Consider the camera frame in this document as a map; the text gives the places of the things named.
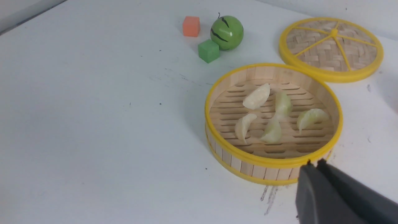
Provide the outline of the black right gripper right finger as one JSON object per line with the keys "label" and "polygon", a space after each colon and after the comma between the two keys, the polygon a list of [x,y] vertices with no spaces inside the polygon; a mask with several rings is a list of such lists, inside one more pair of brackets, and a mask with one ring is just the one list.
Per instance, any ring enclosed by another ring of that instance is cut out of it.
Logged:
{"label": "black right gripper right finger", "polygon": [[370,189],[321,159],[317,170],[331,183],[345,204],[367,224],[397,224],[396,202]]}

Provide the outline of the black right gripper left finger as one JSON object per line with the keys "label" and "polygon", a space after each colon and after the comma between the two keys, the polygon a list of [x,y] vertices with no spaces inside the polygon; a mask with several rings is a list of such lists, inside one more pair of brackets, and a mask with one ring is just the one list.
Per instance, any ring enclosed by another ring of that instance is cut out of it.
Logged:
{"label": "black right gripper left finger", "polygon": [[301,166],[295,200],[300,224],[366,224],[311,162]]}

